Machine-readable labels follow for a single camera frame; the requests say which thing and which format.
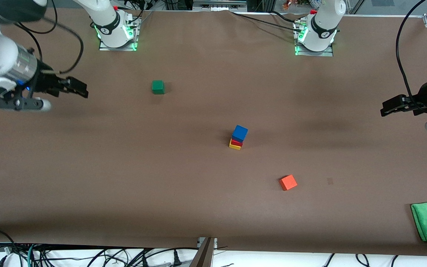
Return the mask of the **blue cube block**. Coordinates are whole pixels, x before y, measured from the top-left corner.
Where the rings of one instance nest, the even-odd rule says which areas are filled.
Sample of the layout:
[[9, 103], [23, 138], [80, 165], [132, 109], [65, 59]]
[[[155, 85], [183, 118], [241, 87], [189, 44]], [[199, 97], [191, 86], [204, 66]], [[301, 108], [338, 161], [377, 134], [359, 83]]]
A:
[[240, 125], [236, 125], [232, 132], [231, 139], [243, 143], [248, 133], [248, 129]]

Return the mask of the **orange cube block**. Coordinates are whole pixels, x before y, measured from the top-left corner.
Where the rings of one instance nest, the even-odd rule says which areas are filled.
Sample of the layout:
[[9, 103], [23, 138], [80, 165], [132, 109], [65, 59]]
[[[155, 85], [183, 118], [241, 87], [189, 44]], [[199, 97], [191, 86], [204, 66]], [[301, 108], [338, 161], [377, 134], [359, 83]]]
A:
[[298, 183], [295, 180], [293, 175], [287, 175], [287, 176], [281, 178], [278, 182], [279, 182], [281, 189], [283, 191], [288, 191], [288, 190], [293, 189], [294, 187], [298, 186]]

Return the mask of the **brown table mat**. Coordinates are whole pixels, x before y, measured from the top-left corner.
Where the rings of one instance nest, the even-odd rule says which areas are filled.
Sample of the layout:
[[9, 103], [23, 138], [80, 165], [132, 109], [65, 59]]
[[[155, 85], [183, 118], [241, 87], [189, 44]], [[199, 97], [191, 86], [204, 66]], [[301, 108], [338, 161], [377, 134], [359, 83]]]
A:
[[100, 51], [85, 11], [58, 12], [84, 41], [71, 75], [89, 97], [0, 110], [0, 230], [16, 242], [427, 255], [410, 211], [427, 202], [427, 115], [380, 113], [406, 91], [401, 17], [344, 17], [322, 57], [228, 11], [146, 12], [137, 51]]

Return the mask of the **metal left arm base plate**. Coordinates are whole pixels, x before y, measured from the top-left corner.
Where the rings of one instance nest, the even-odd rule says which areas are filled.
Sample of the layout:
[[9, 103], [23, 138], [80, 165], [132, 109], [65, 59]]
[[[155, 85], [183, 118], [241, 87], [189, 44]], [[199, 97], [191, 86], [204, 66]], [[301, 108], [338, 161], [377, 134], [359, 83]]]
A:
[[306, 17], [302, 17], [300, 19], [294, 20], [293, 29], [299, 30], [299, 32], [294, 33], [294, 49], [295, 49], [296, 56], [327, 56], [327, 57], [333, 56], [333, 47], [332, 47], [332, 42], [334, 41], [333, 38], [331, 39], [330, 44], [325, 50], [313, 51], [306, 48], [303, 41], [307, 37], [307, 34], [311, 32], [308, 29]]

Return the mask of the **grey metal table bracket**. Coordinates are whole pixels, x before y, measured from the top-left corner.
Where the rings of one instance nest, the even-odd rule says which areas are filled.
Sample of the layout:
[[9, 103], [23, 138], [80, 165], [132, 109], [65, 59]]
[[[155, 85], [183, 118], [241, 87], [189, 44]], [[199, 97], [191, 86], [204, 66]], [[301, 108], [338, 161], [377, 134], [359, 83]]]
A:
[[218, 247], [217, 238], [198, 238], [197, 245], [200, 245], [200, 247], [189, 267], [212, 267], [212, 257]]

